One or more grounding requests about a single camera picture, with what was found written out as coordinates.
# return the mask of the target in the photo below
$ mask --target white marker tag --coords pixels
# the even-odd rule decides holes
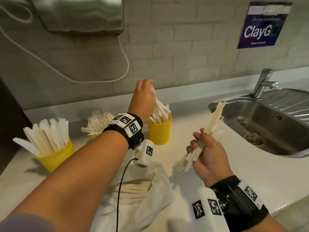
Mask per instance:
[[[109,122],[109,124],[110,124],[110,125],[116,124],[116,122],[117,122],[119,119],[121,119],[122,117],[124,117],[125,114],[126,114],[126,113],[119,113],[119,114],[117,114],[117,115],[114,117],[114,119],[112,119],[112,120]]]
[[[251,201],[257,206],[258,209],[262,208],[262,199],[248,186],[245,181],[241,181],[238,184],[238,187],[246,194],[249,199],[251,199]]]
[[[126,113],[123,117],[121,117],[118,121],[116,121],[116,125],[124,129],[134,119],[135,119],[134,116],[131,116],[128,113]]]
[[[139,125],[139,123],[136,121],[134,121],[133,123],[129,124],[126,128],[125,128],[125,132],[128,135],[128,137],[132,137],[134,134],[137,133],[137,131],[141,130],[141,126]]]

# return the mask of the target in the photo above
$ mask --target sink drain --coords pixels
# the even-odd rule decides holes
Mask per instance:
[[[262,140],[262,138],[254,133],[247,133],[244,136],[245,140],[247,140],[249,143],[251,143],[252,145],[255,145],[256,147],[261,147],[264,145],[264,142]]]

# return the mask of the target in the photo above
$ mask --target yellow basket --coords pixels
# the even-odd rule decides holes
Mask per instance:
[[[170,139],[170,130],[171,130],[171,114],[168,115],[168,122],[165,124],[155,124],[152,121],[148,121],[148,132],[149,139],[155,145],[163,145],[168,143]]]
[[[64,148],[53,153],[52,155],[35,157],[41,162],[41,164],[45,168],[47,168],[48,171],[52,172],[57,167],[59,167],[59,165],[62,164],[67,158],[69,158],[74,152],[75,149],[73,147],[73,144],[71,140],[69,140],[68,143],[64,146]]]

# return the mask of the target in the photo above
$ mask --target white cable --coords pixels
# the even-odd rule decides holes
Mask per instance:
[[[31,11],[23,6],[23,5],[20,5],[19,3],[23,3],[23,4],[28,4],[26,1],[24,0],[4,0],[4,1],[10,1],[10,2],[15,2],[17,5],[25,8],[25,10],[27,10],[30,14],[30,17],[28,19],[20,19],[20,18],[17,18],[16,16],[12,15],[7,9],[5,9],[2,5],[0,5],[0,8],[8,15],[10,16],[11,18],[19,21],[19,22],[22,22],[22,23],[30,23],[32,22],[33,20],[33,15],[31,13]],[[118,38],[118,42],[119,42],[119,45],[120,45],[120,48],[121,48],[121,51],[123,52],[123,55],[125,56],[126,58],[126,61],[127,61],[127,70],[126,70],[126,73],[120,77],[120,78],[117,78],[117,79],[114,79],[114,80],[102,80],[102,81],[77,81],[77,80],[73,80],[67,76],[65,76],[63,73],[61,73],[60,71],[58,71],[57,69],[55,69],[53,66],[51,66],[48,62],[44,61],[43,59],[41,59],[39,56],[37,56],[36,54],[32,53],[31,51],[27,50],[26,48],[24,48],[23,46],[21,46],[20,44],[18,44],[17,42],[15,42],[13,39],[11,39],[7,34],[6,32],[2,29],[1,25],[0,25],[0,31],[2,32],[3,36],[8,39],[10,42],[12,42],[14,45],[18,46],[19,48],[21,48],[22,50],[24,50],[25,52],[27,52],[28,54],[30,54],[31,56],[33,56],[34,58],[38,59],[39,61],[41,61],[42,63],[44,63],[46,66],[48,66],[50,69],[52,69],[54,72],[56,72],[57,74],[59,74],[60,76],[62,76],[63,78],[71,81],[71,82],[74,82],[74,83],[81,83],[81,84],[91,84],[91,83],[108,83],[108,82],[115,82],[115,81],[118,81],[118,80],[121,80],[122,78],[124,78],[127,74],[128,74],[128,71],[129,71],[129,59],[125,53],[125,51],[123,50],[123,47],[122,47],[122,44],[121,44],[121,41],[120,41],[120,37],[119,35],[117,36]]]

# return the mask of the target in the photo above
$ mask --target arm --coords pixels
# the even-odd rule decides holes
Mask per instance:
[[[145,122],[155,108],[152,79],[139,81],[130,113]],[[9,217],[34,214],[53,224],[57,232],[90,230],[93,218],[128,151],[126,139],[106,131],[75,152],[47,177]]]
[[[193,168],[196,174],[202,179],[206,187],[211,187],[213,184],[233,176],[233,172],[230,168],[229,160],[223,146],[218,143],[209,134],[203,134],[204,129],[200,129],[199,132],[194,132],[193,136],[195,140],[190,142],[190,146],[187,147],[187,152],[193,151],[197,148],[197,141],[201,140],[205,144],[203,154],[199,159],[193,163]],[[267,215],[266,218],[253,226],[248,232],[287,232],[273,217]]]

